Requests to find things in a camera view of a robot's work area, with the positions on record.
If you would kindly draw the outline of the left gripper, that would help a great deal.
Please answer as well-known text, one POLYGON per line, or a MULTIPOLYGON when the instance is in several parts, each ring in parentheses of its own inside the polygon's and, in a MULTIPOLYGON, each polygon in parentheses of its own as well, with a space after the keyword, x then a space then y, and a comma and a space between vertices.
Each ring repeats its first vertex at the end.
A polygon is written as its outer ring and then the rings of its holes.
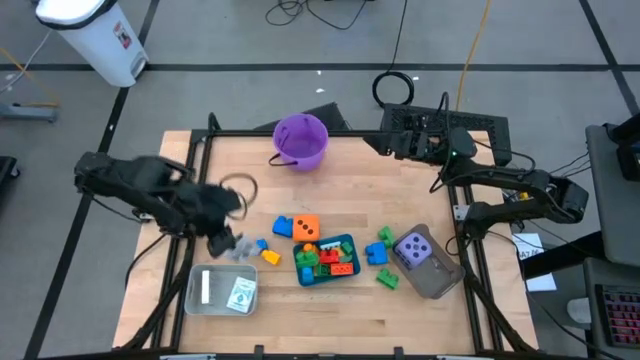
POLYGON ((190 220, 197 235, 207 235, 207 250, 217 258, 234 249, 237 237, 230 227, 225 227, 226 217, 242 208, 239 194, 219 185, 196 186, 194 214, 190 220))

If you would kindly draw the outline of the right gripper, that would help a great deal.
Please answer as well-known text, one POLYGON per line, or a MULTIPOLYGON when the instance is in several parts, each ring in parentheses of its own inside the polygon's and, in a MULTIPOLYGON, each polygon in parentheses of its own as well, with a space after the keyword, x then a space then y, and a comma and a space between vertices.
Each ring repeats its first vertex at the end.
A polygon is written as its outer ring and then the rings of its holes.
POLYGON ((369 134, 364 141, 373 145, 381 156, 394 156, 423 163, 444 163, 448 158, 448 135, 445 131, 404 131, 399 136, 399 147, 392 143, 394 132, 369 134))

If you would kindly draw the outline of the white card box black emblem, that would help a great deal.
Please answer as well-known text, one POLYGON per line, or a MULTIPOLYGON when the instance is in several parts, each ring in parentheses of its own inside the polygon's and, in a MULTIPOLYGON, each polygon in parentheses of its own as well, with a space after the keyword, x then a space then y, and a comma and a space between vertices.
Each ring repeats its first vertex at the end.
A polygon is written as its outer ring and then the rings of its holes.
POLYGON ((244 263, 251 256, 257 256, 260 251, 261 248, 254 240, 245 235, 240 235, 237 237, 234 246, 224 252, 224 257, 236 263, 244 263))

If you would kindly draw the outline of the light grey plastic bin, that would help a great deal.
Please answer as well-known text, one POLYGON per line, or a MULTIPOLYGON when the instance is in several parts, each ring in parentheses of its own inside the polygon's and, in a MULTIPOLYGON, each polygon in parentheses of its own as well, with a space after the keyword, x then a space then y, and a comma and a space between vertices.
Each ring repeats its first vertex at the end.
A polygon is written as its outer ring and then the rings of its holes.
POLYGON ((192 267, 187 283, 187 295, 184 310, 189 315, 203 316, 249 316, 257 305, 258 272, 253 265, 212 265, 198 264, 192 267), (209 304, 201 303, 201 277, 204 270, 210 271, 209 304), (256 282, 253 303, 248 314, 244 314, 226 306, 232 286, 237 277, 243 277, 256 282))

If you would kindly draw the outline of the orange foam die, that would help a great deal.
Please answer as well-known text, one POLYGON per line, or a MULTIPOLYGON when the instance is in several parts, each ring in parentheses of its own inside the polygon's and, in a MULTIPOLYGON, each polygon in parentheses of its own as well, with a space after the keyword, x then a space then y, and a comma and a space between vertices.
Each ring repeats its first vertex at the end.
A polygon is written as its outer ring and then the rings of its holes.
POLYGON ((319 217, 313 214, 295 215, 292 237, 296 242, 318 241, 320 238, 319 217))

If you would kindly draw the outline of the purple foam die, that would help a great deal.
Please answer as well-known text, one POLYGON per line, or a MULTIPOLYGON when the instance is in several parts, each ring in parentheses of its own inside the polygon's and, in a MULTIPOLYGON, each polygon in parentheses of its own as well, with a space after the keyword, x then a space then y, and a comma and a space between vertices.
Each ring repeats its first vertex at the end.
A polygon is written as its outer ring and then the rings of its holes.
POLYGON ((424 235, 412 232, 395 245, 394 252, 407 269, 413 269, 430 257, 433 249, 424 235))

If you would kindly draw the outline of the teal plastic bin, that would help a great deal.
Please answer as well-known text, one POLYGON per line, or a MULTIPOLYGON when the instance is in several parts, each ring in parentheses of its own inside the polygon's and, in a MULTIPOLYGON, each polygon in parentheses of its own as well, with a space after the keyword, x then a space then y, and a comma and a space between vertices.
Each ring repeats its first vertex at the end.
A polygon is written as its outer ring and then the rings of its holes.
MULTIPOLYGON (((315 242, 314 244, 319 249, 318 253, 316 253, 316 254, 319 256, 319 252, 321 251, 319 246, 321 244, 330 243, 330 242, 334 242, 334 241, 340 241, 341 243, 342 242, 349 242, 353 246, 354 252, 353 252, 352 255, 345 255, 344 252, 341 249, 341 246, 337 247, 337 248, 333 248, 333 249, 336 249, 340 254, 340 262, 339 263, 352 263, 353 264, 353 266, 354 266, 354 274, 350 275, 350 276, 332 276, 332 275, 326 276, 326 277, 315 277, 314 276, 314 283, 312 285, 310 285, 310 286, 324 284, 324 283, 332 282, 332 281, 335 281, 335 280, 338 280, 338 279, 342 279, 342 278, 352 277, 352 276, 358 275, 360 273, 361 265, 360 265, 360 262, 359 262, 359 259, 358 259, 358 255, 357 255, 357 252, 356 252, 355 243, 354 243, 353 237, 351 235, 349 235, 349 234, 338 235, 338 236, 322 239, 322 240, 319 240, 319 241, 315 242)), ((301 270, 301 268, 297 268, 296 267, 295 255, 299 251, 304 251, 303 250, 304 244, 295 245, 293 247, 293 259, 294 259, 294 265, 295 265, 296 275, 297 275, 299 284, 300 284, 300 270, 301 270)))

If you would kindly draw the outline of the smoky transparent plastic bin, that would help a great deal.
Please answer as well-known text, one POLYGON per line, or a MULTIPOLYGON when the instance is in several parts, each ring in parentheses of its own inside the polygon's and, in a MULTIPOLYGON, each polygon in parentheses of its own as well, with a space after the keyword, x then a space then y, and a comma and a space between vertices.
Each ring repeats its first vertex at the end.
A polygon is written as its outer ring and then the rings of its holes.
POLYGON ((423 298, 441 298, 459 283, 465 275, 464 269, 454 262, 438 244, 426 224, 418 224, 398 237, 391 247, 391 258, 416 292, 423 298), (394 247, 402 238, 412 232, 424 235, 431 243, 433 252, 430 257, 416 268, 407 269, 394 252, 394 247))

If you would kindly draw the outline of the white paper sheet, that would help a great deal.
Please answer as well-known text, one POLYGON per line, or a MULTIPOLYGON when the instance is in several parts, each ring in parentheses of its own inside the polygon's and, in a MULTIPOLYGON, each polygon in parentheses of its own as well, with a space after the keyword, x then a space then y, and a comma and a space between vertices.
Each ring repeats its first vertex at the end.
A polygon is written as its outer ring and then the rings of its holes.
MULTIPOLYGON (((521 261, 545 252, 537 233, 513 234, 512 241, 517 247, 517 254, 521 261)), ((556 282, 551 273, 526 280, 529 292, 552 292, 557 290, 556 282)))

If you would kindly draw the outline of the black desk leg bar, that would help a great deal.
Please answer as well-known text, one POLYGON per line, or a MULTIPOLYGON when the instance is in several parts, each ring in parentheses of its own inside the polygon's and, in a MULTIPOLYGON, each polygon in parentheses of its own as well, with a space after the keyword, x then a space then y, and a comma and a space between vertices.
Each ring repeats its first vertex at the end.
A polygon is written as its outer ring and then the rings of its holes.
POLYGON ((601 231, 528 257, 521 261, 520 268, 528 280, 581 265, 587 258, 606 259, 601 231))

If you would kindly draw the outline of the grey stand base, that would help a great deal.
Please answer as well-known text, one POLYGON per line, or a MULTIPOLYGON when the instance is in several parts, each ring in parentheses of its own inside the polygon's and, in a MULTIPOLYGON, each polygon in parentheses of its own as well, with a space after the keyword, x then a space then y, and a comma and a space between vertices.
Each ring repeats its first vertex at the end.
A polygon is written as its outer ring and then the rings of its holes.
POLYGON ((57 111, 52 107, 7 105, 0 103, 0 119, 46 121, 54 123, 57 111))

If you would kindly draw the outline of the white trash bin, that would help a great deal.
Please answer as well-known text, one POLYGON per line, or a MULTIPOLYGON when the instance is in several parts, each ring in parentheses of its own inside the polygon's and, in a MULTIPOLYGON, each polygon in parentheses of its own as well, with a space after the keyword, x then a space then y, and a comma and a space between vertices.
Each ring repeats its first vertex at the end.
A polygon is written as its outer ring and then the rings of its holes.
POLYGON ((118 0, 39 0, 36 17, 112 86, 135 85, 149 61, 118 0))

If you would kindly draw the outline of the grey desk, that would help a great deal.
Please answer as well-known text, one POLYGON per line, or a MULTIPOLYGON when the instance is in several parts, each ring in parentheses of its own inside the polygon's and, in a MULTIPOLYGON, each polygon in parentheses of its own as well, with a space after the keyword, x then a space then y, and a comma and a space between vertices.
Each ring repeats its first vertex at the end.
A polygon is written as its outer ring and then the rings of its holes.
POLYGON ((612 262, 640 267, 640 182, 623 177, 617 144, 605 127, 592 125, 585 132, 605 254, 612 262))
POLYGON ((595 286, 597 284, 640 287, 640 267, 609 263, 588 258, 584 263, 587 296, 591 308, 591 334, 595 346, 601 351, 610 353, 624 360, 640 360, 640 349, 609 346, 601 328, 601 319, 597 309, 595 286))

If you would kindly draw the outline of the black desk device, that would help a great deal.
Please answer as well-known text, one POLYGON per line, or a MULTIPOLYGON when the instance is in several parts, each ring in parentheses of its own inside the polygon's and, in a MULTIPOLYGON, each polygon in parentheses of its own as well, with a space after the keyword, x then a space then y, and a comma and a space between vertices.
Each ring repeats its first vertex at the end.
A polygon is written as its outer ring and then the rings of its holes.
POLYGON ((640 182, 640 113, 615 125, 605 123, 607 136, 617 145, 616 156, 623 177, 640 182))

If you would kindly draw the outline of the grey oval mouse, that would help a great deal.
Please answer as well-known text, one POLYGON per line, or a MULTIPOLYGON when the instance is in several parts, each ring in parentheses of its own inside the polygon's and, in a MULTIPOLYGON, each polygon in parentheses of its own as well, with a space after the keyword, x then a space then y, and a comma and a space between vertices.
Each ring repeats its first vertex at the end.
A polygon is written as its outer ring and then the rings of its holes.
POLYGON ((566 310, 574 322, 585 325, 592 323, 590 301, 587 297, 569 300, 566 305, 566 310))

